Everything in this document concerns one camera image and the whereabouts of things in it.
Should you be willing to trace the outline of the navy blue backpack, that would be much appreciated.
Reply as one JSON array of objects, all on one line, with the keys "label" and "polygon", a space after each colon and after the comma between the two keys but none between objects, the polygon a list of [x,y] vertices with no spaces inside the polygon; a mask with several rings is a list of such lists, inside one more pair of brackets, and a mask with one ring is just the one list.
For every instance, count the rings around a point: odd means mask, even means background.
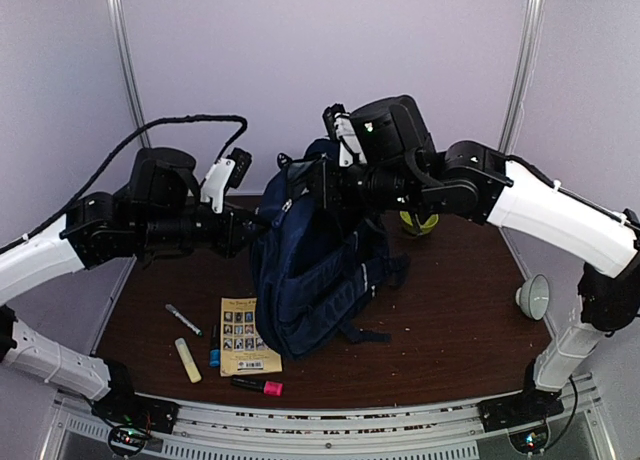
[{"label": "navy blue backpack", "polygon": [[316,204],[308,175],[338,158],[329,139],[314,140],[301,159],[282,157],[256,210],[269,226],[249,249],[256,328],[288,360],[313,354],[337,334],[354,344],[390,342],[390,334],[359,329],[353,320],[379,287],[400,287],[410,265],[407,255],[391,255],[378,216]]}]

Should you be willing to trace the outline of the tan picture booklet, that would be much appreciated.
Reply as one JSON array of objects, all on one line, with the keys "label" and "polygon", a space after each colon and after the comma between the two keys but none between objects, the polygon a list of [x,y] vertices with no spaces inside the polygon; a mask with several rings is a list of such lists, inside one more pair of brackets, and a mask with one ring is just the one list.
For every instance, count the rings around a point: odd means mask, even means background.
[{"label": "tan picture booklet", "polygon": [[256,327],[256,298],[222,298],[220,376],[280,373],[282,359]]}]

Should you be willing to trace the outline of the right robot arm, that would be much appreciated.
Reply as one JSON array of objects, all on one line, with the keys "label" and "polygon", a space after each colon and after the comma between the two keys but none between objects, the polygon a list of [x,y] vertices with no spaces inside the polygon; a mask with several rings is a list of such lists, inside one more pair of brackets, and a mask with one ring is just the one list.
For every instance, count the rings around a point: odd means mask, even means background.
[{"label": "right robot arm", "polygon": [[324,208],[407,212],[414,222],[452,214],[525,233],[584,263],[579,316],[534,360],[520,393],[504,406],[535,420],[554,404],[601,339],[639,313],[639,220],[566,190],[534,165],[471,140],[438,151],[416,101],[383,98],[322,115],[335,163],[314,169],[310,191]]}]

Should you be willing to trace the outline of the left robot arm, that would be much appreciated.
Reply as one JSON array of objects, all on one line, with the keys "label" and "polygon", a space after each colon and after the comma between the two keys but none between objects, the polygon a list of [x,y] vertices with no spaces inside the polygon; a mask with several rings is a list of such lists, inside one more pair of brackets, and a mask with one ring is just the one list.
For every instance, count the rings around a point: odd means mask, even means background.
[{"label": "left robot arm", "polygon": [[239,186],[251,155],[235,148],[204,180],[195,159],[180,150],[140,150],[128,183],[114,194],[96,192],[72,201],[41,232],[1,254],[1,363],[73,391],[123,424],[137,422],[144,404],[127,368],[69,349],[17,318],[7,303],[66,274],[114,259],[180,259],[197,249],[231,258],[249,242],[251,213],[224,201]]}]

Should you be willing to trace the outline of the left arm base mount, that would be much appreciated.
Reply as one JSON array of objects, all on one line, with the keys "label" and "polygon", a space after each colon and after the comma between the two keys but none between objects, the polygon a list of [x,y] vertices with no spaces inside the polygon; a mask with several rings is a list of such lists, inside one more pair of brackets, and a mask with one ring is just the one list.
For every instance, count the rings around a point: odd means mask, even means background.
[{"label": "left arm base mount", "polygon": [[175,402],[135,395],[125,400],[103,398],[90,401],[92,413],[111,426],[135,427],[143,432],[171,434],[179,405]]}]

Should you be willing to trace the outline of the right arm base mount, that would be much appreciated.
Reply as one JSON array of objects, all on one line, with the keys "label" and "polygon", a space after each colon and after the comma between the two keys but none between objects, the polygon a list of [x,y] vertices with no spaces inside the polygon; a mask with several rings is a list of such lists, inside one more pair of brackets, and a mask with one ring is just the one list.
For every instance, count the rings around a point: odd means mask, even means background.
[{"label": "right arm base mount", "polygon": [[538,390],[484,400],[477,408],[485,432],[511,429],[564,412],[558,392]]}]

